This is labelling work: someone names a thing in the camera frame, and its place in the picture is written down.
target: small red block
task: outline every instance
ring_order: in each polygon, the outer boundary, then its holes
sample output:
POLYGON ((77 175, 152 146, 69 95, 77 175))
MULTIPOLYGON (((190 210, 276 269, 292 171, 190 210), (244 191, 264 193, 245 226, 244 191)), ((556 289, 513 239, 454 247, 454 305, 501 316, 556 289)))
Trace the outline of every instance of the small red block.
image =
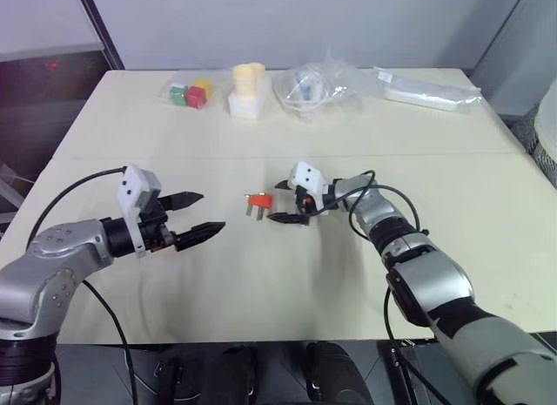
POLYGON ((193 85, 185 93, 185 101, 187 102, 188 106, 195 107, 196 109, 201 109, 207 101, 205 90, 203 90, 201 87, 196 87, 195 85, 193 85))

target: gray wall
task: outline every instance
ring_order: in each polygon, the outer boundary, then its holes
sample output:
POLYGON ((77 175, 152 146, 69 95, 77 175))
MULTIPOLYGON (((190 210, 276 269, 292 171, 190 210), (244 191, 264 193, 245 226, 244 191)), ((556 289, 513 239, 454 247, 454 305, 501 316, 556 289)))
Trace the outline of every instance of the gray wall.
POLYGON ((472 69, 517 0, 95 0, 128 69, 358 66, 472 69))
POLYGON ((0 61, 102 48, 79 0, 0 0, 0 61))
POLYGON ((520 0, 472 75, 495 111, 522 116, 557 73, 557 0, 520 0))

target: plastic wrapped item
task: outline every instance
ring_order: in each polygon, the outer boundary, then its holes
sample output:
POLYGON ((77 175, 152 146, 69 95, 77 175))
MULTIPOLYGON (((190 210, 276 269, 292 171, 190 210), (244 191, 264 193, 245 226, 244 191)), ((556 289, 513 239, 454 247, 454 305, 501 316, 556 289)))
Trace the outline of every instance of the plastic wrapped item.
POLYGON ((420 105, 442 111, 465 111, 470 105, 481 101, 480 89, 440 85, 396 75, 390 71, 374 68, 373 78, 382 98, 412 105, 420 105))
POLYGON ((160 89, 158 98, 176 106, 203 108, 218 92, 218 81, 195 75, 192 71, 177 71, 160 89))
POLYGON ((351 115, 361 112, 361 87, 369 77, 342 61, 327 58, 278 73, 272 90, 283 109, 304 121, 314 121, 324 111, 341 109, 351 115))

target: white table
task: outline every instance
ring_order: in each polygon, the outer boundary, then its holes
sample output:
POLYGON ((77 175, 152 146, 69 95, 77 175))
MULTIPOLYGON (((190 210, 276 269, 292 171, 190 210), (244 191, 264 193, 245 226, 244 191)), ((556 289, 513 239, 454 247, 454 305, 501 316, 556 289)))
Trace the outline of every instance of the white table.
MULTIPOLYGON (((458 70, 400 72, 469 85, 458 70)), ((329 179, 375 169, 379 182, 413 200, 433 241, 468 272, 483 308, 527 331, 555 329, 557 194, 487 104, 458 114, 369 98, 359 118, 308 127, 272 101, 265 118, 249 124, 218 106, 203 112, 158 102, 170 76, 104 76, 0 243, 2 262, 23 251, 32 224, 63 187, 135 163, 158 175, 163 194, 205 195, 171 213, 171 229, 207 220, 227 225, 185 252, 128 256, 90 277, 130 342, 386 338, 385 269, 352 234, 346 214, 308 227, 245 216, 245 193, 274 192, 277 211, 292 203, 272 187, 304 159, 329 179)), ((112 176, 82 186, 44 224, 119 216, 117 183, 112 176)), ((395 307, 392 321, 399 337, 430 334, 405 323, 395 307)), ((59 340, 119 342, 82 287, 59 340)))

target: yellow sponge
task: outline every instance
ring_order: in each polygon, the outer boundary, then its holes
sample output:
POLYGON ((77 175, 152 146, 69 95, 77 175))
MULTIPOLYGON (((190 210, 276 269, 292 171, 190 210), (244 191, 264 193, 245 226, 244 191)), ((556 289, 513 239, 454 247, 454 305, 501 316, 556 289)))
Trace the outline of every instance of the yellow sponge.
POLYGON ((205 90, 205 97, 209 100, 212 96, 212 83, 210 80, 205 78, 198 78, 195 80, 191 85, 199 87, 200 89, 205 90))

